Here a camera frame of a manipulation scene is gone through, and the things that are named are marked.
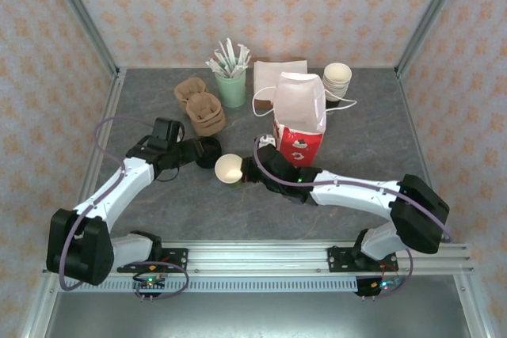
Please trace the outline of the red and white paper bag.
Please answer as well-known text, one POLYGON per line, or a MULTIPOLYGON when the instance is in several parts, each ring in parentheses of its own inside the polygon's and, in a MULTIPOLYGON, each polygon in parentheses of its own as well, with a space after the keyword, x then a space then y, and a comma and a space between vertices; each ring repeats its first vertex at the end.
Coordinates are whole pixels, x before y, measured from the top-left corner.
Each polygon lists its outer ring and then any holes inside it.
POLYGON ((282 72, 274 82, 255 74, 253 83, 252 101, 265 93, 272 94, 272 107, 254 115, 273 114, 276 148, 293 165, 312 165, 326 132, 326 115, 339 110, 326 107, 326 98, 333 94, 317 74, 282 72))

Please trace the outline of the green paper coffee cup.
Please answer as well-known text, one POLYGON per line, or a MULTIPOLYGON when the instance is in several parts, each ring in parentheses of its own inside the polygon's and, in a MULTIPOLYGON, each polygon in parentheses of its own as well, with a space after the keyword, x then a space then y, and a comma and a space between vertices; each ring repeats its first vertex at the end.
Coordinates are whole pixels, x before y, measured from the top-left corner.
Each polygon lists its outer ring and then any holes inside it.
POLYGON ((235 184, 242 179, 242 158, 224 154, 215 163, 215 175, 224 184, 235 184))

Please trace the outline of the mint green plastic tumbler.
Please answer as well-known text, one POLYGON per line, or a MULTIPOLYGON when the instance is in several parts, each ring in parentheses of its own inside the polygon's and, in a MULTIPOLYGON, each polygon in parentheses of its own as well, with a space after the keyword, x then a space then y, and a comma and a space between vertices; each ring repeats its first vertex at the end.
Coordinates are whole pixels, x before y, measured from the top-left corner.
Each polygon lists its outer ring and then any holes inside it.
POLYGON ((246 101, 246 70, 236 78, 224 78, 215 74, 219 99, 223 106, 238 108, 246 101))

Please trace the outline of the white paper napkin stack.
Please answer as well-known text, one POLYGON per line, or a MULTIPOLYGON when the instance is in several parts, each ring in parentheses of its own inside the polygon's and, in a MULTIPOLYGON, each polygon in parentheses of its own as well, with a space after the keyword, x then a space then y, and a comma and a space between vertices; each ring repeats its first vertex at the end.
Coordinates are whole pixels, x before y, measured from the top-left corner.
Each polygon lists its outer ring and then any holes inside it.
POLYGON ((282 72, 307 73, 307 60, 288 61, 284 63, 256 61, 253 65, 254 93, 261 101, 272 101, 274 87, 277 85, 282 72))

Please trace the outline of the grey metal shelf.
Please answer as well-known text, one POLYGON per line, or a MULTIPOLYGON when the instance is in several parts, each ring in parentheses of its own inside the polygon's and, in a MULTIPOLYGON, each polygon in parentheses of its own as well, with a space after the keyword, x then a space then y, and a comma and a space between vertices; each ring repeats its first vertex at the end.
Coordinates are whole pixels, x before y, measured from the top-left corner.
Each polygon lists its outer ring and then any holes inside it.
POLYGON ((486 338, 449 282, 361 301, 349 293, 57 293, 23 338, 486 338))

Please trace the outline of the aluminium mounting rail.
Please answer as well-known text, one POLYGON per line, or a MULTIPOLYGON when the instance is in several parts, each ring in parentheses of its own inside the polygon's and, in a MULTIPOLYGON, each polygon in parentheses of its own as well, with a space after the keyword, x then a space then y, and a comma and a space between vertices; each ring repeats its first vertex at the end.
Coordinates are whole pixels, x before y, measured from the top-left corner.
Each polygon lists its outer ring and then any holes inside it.
MULTIPOLYGON (((165 248, 189 251, 187 272, 192 276, 299 276, 330 275, 327 249, 349 247, 351 241, 164 241, 165 248)), ((477 264, 465 244, 442 244, 438 253, 428 255, 412 250, 412 260, 405 251, 395 255, 398 274, 457 275, 472 273, 477 264)))

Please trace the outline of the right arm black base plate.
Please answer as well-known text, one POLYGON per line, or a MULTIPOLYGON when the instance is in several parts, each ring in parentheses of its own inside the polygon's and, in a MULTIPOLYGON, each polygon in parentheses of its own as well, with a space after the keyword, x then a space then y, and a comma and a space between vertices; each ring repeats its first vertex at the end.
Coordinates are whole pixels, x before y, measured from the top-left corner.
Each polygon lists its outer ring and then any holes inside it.
POLYGON ((396 272, 398 270, 397 256, 394 253, 376 260, 353 247, 328 248, 327 263, 330 272, 396 272))

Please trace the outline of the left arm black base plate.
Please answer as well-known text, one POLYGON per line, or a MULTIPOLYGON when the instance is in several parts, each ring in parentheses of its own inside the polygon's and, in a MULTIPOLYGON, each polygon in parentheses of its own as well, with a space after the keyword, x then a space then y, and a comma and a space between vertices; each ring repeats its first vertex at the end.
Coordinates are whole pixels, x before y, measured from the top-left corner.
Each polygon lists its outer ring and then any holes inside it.
MULTIPOLYGON (((162 248, 159 253, 152 253, 147 261, 157 261, 168 264, 176 264, 186 269, 189 251, 185 248, 162 248)), ((165 265, 155 264, 128 264, 123 267, 116 268, 119 273, 176 273, 177 268, 168 268, 165 265)))

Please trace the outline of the aluminium corner post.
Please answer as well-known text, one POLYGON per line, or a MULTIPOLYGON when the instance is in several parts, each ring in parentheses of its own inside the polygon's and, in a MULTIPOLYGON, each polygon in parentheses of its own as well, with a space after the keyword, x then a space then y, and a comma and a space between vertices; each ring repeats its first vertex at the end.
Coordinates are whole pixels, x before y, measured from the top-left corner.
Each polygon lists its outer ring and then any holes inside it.
POLYGON ((396 77, 400 79, 409 69, 416 53, 440 14, 447 0, 431 0, 410 37, 398 64, 394 67, 396 77))
POLYGON ((86 4, 83 0, 67 0, 67 2, 93 45, 93 48, 98 54, 102 64, 106 70, 114 78, 116 78, 120 72, 120 68, 117 66, 115 59, 112 57, 111 51, 102 38, 93 18, 90 16, 90 13, 86 8, 86 4))

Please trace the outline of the aluminium frame leg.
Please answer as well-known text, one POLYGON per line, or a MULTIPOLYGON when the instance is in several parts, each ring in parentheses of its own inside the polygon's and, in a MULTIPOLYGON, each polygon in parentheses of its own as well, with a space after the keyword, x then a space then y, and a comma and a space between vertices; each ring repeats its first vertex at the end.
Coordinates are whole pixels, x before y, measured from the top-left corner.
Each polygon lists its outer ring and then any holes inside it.
POLYGON ((490 338, 490 331, 486 320, 482 316, 479 302, 478 286, 475 285, 475 277, 468 274, 453 276, 459 295, 463 315, 467 323, 470 338, 490 338))
POLYGON ((44 338, 60 290, 59 277, 43 272, 21 338, 44 338))

